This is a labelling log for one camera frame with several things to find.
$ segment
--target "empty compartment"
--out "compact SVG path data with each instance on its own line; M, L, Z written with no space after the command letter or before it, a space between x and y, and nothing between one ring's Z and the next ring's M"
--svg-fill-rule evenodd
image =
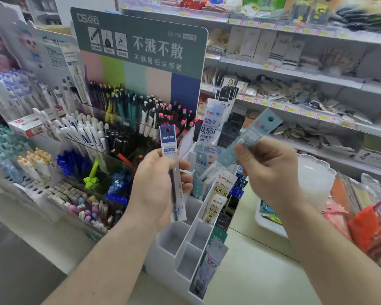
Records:
M212 229L213 226L208 223L198 221L193 236L190 236L190 243L198 247L200 250L204 250Z
M175 256L189 228L184 222L171 223L157 235L157 245Z
M186 244L186 250L179 262L177 272L182 276L192 279L193 272L196 270L199 258L202 256L202 251L194 247L192 244Z
M195 219L197 213L199 212L202 201L196 199L195 197L189 196L187 203L185 205L186 209L186 220L185 223L187 223L189 226L192 225L193 220Z

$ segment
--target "person's left hand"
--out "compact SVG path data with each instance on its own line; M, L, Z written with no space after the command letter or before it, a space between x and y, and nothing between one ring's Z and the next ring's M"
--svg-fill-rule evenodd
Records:
M127 207L129 212L139 212L152 220L158 231L161 231L171 220L171 178L169 170L175 165L173 159L162 156L162 150L157 149L148 153L134 176L130 202ZM191 164L179 160L180 169L189 169ZM181 173L183 193L190 192L193 188L192 175Z

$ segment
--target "hand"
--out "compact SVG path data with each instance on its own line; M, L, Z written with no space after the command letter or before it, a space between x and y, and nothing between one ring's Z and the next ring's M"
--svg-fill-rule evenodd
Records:
M288 145L263 137L253 148L234 147L254 193L276 212L304 201L298 181L298 156Z
M157 149L148 153L134 176L130 203L127 211L143 213L161 231L169 222L172 213L171 178L168 171L175 165L173 159L162 156L162 150ZM191 164L179 160L180 169L189 169ZM181 173L182 190L185 193L192 190L192 175Z

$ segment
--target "pen refill package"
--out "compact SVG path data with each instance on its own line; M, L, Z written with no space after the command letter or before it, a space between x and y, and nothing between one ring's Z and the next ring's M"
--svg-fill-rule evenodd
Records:
M171 221L186 220L185 201L182 191L181 171L179 169L178 149L176 144L175 125L160 126L161 147L163 156L168 156L175 160L176 164L169 170L172 184L172 214Z
M273 131L279 124L282 123L282 119L278 117L270 108L266 108L253 123L247 128L247 130L229 145L226 151L224 151L217 160L204 171L200 176L200 179L212 182L223 169L227 169L232 165L237 157L234 153L234 146L238 143L250 148L265 135Z

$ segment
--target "pink stripe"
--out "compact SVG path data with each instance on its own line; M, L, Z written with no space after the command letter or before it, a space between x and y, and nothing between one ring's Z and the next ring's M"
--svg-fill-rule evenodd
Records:
M164 103L171 102L171 73L157 68L147 67L147 92Z
M100 55L92 52L80 51L82 55L83 63L85 64L87 77L89 80L105 83L103 77L103 65Z

